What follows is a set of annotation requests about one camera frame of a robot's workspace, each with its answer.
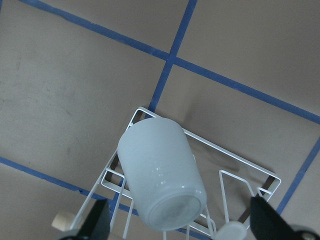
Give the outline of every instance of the blue painter's tape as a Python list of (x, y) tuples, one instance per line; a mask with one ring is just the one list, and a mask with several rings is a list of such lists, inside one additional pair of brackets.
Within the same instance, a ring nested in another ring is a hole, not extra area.
[(174, 58), (178, 54), (179, 48), (186, 34), (188, 25), (190, 23), (190, 20), (191, 20), (192, 14), (194, 13), (196, 5), (197, 5), (197, 0), (189, 0), (185, 8), (181, 23), (179, 25), (178, 31), (176, 32), (176, 35), (170, 50), (170, 56), (172, 57), (172, 60), (174, 60)]
[(195, 10), (196, 4), (197, 4), (197, 0), (189, 0), (188, 4), (186, 6), (181, 23), (179, 25), (178, 31), (175, 35), (173, 44), (171, 46), (169, 57), (164, 64), (164, 67), (162, 69), (162, 73), (161, 73), (159, 81), (155, 87), (151, 102), (148, 107), (148, 109), (152, 112), (154, 112), (156, 110), (156, 107), (159, 103), (161, 94), (164, 91), (166, 82), (168, 80), (172, 66), (173, 66), (175, 59), (177, 57), (182, 40), (184, 39), (184, 36), (186, 34), (186, 31), (187, 31), (188, 25), (190, 23), (192, 14)]
[(303, 165), (299, 169), (298, 173), (295, 175), (295, 178), (293, 182), (291, 183), (288, 191), (285, 193), (282, 201), (280, 202), (279, 206), (276, 209), (276, 212), (278, 214), (281, 214), (283, 210), (285, 209), (286, 205), (288, 204), (289, 200), (291, 199), (292, 195), (296, 191), (298, 185), (300, 184), (301, 180), (306, 174), (306, 171), (312, 164), (312, 162), (315, 160), (315, 157), (317, 156), (318, 152), (320, 151), (320, 137), (316, 141), (315, 145), (313, 146), (311, 152), (309, 153), (308, 157), (304, 161)]
[(161, 94), (164, 91), (166, 82), (168, 80), (170, 71), (172, 69), (172, 66), (173, 66), (173, 64), (171, 62), (168, 62), (168, 61), (166, 61), (165, 64), (164, 64), (164, 67), (163, 67), (163, 70), (161, 72), (159, 81), (158, 81), (158, 83), (157, 83), (157, 85), (155, 87), (154, 93), (152, 95), (151, 102), (150, 102), (149, 107), (148, 107), (149, 111), (151, 111), (151, 112), (155, 112), (155, 110), (156, 110), (156, 107), (157, 107), (157, 105), (159, 103)]
[[(42, 172), (39, 172), (39, 171), (36, 171), (36, 170), (33, 170), (29, 167), (26, 167), (26, 166), (23, 166), (21, 164), (18, 164), (16, 162), (13, 162), (13, 161), (10, 161), (8, 159), (5, 159), (3, 157), (0, 156), (0, 163), (4, 164), (4, 165), (7, 165), (9, 167), (12, 167), (14, 169), (17, 169), (17, 170), (20, 170), (20, 171), (23, 171), (27, 174), (30, 174), (32, 176), (35, 176), (37, 178), (40, 178), (40, 179), (44, 179), (52, 184), (56, 184), (60, 187), (63, 187), (65, 189), (69, 189), (73, 192), (79, 192), (80, 194), (82, 195), (85, 195), (85, 196), (88, 196), (89, 194), (89, 191), (88, 190), (85, 190), (81, 187), (78, 187), (76, 185), (73, 185), (73, 184), (70, 184), (70, 183), (67, 183), (65, 181), (62, 181), (62, 180), (59, 180), (55, 177), (52, 177), (52, 176), (49, 176), (47, 174), (44, 174)], [(101, 196), (101, 195), (98, 195), (98, 194), (93, 194), (92, 196), (93, 199), (96, 199), (96, 200), (101, 200), (101, 199), (106, 199), (104, 196)]]
[[(180, 232), (180, 233), (184, 233), (184, 234), (187, 234), (187, 230), (186, 229), (183, 229), (183, 228), (179, 228), (179, 229), (176, 229), (177, 232)], [(190, 230), (189, 232), (189, 235), (191, 237), (194, 237), (196, 239), (200, 239), (200, 240), (211, 240), (211, 238), (205, 236), (205, 235), (202, 235), (200, 233), (197, 233), (195, 231), (192, 231)]]
[(110, 209), (110, 213), (111, 213), (110, 217), (112, 218), (112, 216), (114, 215), (117, 201), (115, 201), (114, 199), (110, 199), (110, 200), (108, 200), (108, 203), (109, 203), (109, 209)]
[(169, 54), (159, 50), (157, 48), (154, 48), (152, 46), (149, 46), (143, 42), (137, 41), (131, 37), (122, 35), (120, 33), (117, 33), (115, 31), (112, 31), (106, 27), (94, 24), (88, 20), (85, 20), (81, 17), (78, 17), (76, 15), (73, 15), (69, 12), (63, 11), (61, 9), (55, 8), (51, 5), (48, 5), (44, 2), (38, 1), (38, 0), (19, 0), (20, 2), (23, 2), (25, 4), (31, 5), (37, 9), (41, 9), (47, 12), (50, 12), (52, 14), (58, 15), (67, 21), (74, 23), (76, 25), (79, 25), (81, 27), (84, 27), (86, 29), (89, 29), (93, 32), (96, 32), (98, 34), (101, 34), (103, 36), (106, 36), (110, 39), (116, 40), (118, 42), (124, 43), (126, 45), (129, 45), (135, 49), (138, 49), (142, 52), (145, 52), (147, 54), (150, 54), (152, 56), (155, 56), (157, 58), (160, 58), (162, 60), (167, 60)]
[(304, 119), (307, 119), (309, 121), (312, 121), (314, 123), (320, 124), (320, 116), (311, 113), (309, 111), (306, 111), (302, 108), (299, 108), (297, 106), (294, 106), (290, 103), (287, 103), (285, 101), (282, 101), (278, 98), (275, 98), (273, 96), (270, 96), (266, 93), (263, 93), (261, 91), (258, 91), (254, 88), (251, 88), (249, 86), (246, 86), (242, 83), (239, 83), (237, 81), (231, 80), (225, 76), (219, 75), (213, 71), (210, 71), (208, 69), (205, 69), (201, 66), (195, 65), (189, 61), (183, 60), (181, 58), (176, 57), (175, 65), (184, 68), (186, 70), (189, 70), (193, 73), (199, 74), (203, 77), (206, 77), (208, 79), (211, 79), (217, 83), (223, 84), (227, 87), (230, 87), (232, 89), (238, 90), (239, 92), (242, 92), (244, 94), (247, 94), (251, 97), (254, 97), (256, 99), (259, 99), (261, 101), (264, 101), (268, 104), (271, 104), (273, 106), (276, 106), (280, 109), (286, 110), (292, 114), (298, 115)]
[[(122, 211), (126, 211), (128, 213), (129, 210), (130, 210), (130, 207), (120, 203), (119, 204), (119, 209), (122, 210)], [(138, 211), (136, 209), (132, 209), (132, 214), (134, 214), (136, 216), (139, 216)]]

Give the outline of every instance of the brown floor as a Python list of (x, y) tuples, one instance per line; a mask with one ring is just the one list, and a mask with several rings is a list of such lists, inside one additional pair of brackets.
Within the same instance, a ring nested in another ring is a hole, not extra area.
[[(188, 3), (43, 1), (166, 53)], [(177, 56), (320, 115), (319, 11), (317, 1), (198, 1)], [(164, 64), (54, 14), (4, 0), (0, 156), (89, 190), (135, 109), (148, 107)], [(275, 172), (282, 184), (270, 201), (274, 208), (320, 136), (315, 122), (176, 65), (155, 112)], [(219, 198), (210, 182), (214, 154), (196, 155), (208, 195)], [(317, 155), (282, 214), (318, 232), (319, 164)], [(5, 164), (0, 183), (0, 232), (8, 240), (54, 239), (57, 212), (76, 213), (85, 199)], [(121, 216), (118, 222), (121, 228)], [(137, 217), (133, 222), (130, 239), (161, 239)]]

